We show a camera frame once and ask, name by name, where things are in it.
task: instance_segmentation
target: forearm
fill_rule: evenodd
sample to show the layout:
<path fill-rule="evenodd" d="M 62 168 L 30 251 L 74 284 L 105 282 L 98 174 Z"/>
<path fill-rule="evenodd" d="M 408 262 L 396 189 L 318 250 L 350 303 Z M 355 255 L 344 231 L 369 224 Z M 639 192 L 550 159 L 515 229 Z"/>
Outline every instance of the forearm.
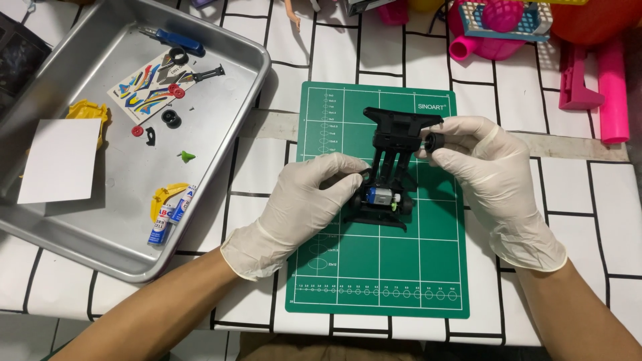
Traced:
<path fill-rule="evenodd" d="M 539 335 L 555 361 L 642 360 L 642 347 L 571 260 L 555 272 L 516 271 Z"/>
<path fill-rule="evenodd" d="M 193 330 L 237 280 L 215 249 L 132 294 L 52 361 L 155 361 Z"/>

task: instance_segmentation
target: green cutting mat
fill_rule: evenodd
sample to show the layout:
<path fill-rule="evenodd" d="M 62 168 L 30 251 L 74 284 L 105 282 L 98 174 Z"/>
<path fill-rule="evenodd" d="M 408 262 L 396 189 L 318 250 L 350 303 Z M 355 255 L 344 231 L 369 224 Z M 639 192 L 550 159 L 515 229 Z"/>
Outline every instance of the green cutting mat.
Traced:
<path fill-rule="evenodd" d="M 297 161 L 342 152 L 372 162 L 376 124 L 365 107 L 456 115 L 451 91 L 305 82 Z M 468 318 L 461 187 L 414 157 L 409 173 L 419 188 L 412 215 L 400 218 L 408 231 L 346 224 L 344 207 L 289 259 L 287 311 Z"/>

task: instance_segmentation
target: green plastic part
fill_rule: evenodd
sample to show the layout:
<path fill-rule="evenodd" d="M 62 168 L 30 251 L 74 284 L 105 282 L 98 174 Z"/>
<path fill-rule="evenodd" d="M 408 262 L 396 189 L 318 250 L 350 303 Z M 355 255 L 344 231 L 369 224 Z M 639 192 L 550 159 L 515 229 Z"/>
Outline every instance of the green plastic part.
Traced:
<path fill-rule="evenodd" d="M 186 151 L 182 151 L 180 153 L 180 158 L 183 159 L 183 161 L 185 163 L 187 163 L 187 162 L 191 161 L 192 159 L 196 158 L 196 156 L 193 155 L 193 154 L 189 154 Z"/>

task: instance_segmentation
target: sticker sheet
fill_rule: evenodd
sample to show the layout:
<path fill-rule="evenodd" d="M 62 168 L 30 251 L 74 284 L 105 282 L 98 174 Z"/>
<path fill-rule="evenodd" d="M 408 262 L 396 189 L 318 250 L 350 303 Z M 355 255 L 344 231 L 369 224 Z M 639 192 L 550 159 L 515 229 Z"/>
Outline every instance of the sticker sheet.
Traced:
<path fill-rule="evenodd" d="M 186 91 L 194 83 L 193 70 L 187 64 L 174 65 L 169 54 L 163 53 L 107 93 L 134 123 L 141 124 L 175 99 L 168 90 L 170 84 Z"/>

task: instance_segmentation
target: table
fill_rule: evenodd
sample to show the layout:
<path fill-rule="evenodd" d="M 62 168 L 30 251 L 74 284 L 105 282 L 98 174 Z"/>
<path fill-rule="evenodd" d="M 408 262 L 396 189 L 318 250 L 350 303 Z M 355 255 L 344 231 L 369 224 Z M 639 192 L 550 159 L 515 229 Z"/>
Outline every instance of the table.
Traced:
<path fill-rule="evenodd" d="M 642 342 L 642 209 L 626 151 L 606 149 L 597 112 L 557 108 L 559 52 L 554 44 L 525 45 L 505 62 L 446 56 L 449 36 L 432 14 L 413 14 L 404 27 L 380 25 L 375 13 L 347 18 L 339 3 L 295 3 L 301 32 L 287 20 L 281 0 L 219 0 L 195 10 L 189 1 L 162 0 L 206 21 L 265 44 L 273 60 L 257 107 L 213 183 L 169 268 L 221 243 L 260 215 L 282 167 L 295 159 L 298 99 L 304 80 L 452 89 L 460 115 L 484 115 L 516 133 L 532 149 L 537 206 L 566 244 L 576 268 L 598 297 Z M 0 5 L 7 12 L 8 4 Z M 26 24 L 52 46 L 84 9 L 48 1 Z M 17 18 L 24 12 L 12 8 Z M 52 16 L 58 14 L 58 22 Z M 594 69 L 587 86 L 596 87 Z M 465 211 L 471 317 L 419 319 L 301 313 L 284 309 L 285 273 L 238 286 L 199 328 L 236 331 L 392 337 L 484 344 L 539 345 L 525 297 L 511 266 L 493 255 L 487 233 Z M 93 321 L 140 285 L 129 285 L 0 234 L 0 310 Z"/>

